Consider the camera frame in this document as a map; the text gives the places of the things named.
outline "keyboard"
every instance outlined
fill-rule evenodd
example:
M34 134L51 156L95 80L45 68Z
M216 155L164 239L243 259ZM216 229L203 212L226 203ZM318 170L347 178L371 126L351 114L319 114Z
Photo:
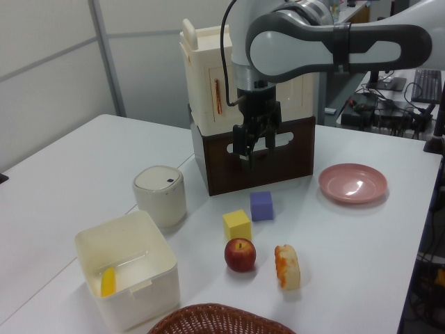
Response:
M442 94L442 76L438 70L416 70L411 101L439 104Z

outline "purple cube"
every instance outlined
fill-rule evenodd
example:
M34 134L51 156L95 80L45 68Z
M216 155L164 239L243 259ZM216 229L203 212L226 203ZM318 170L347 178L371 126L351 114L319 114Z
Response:
M252 221L269 221L273 219L270 191L250 194L250 213L252 214Z

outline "yellow cube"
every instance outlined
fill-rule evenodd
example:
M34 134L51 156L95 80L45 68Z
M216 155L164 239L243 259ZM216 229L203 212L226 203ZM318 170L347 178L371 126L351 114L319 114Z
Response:
M245 238L252 241L250 219L244 210L223 214L224 234L229 239Z

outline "container lid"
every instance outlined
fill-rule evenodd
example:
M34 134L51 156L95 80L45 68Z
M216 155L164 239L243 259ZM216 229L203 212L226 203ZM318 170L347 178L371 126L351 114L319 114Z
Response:
M176 168L154 166L144 170L134 180L138 188L150 191L160 191L172 186L181 177Z

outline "white wall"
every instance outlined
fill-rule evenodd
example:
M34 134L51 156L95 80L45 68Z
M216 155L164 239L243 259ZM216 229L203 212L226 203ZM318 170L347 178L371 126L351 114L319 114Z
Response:
M190 127L179 48L183 19L221 25L228 0L98 0L108 58L127 117Z
M0 172L115 114L88 0L0 0Z

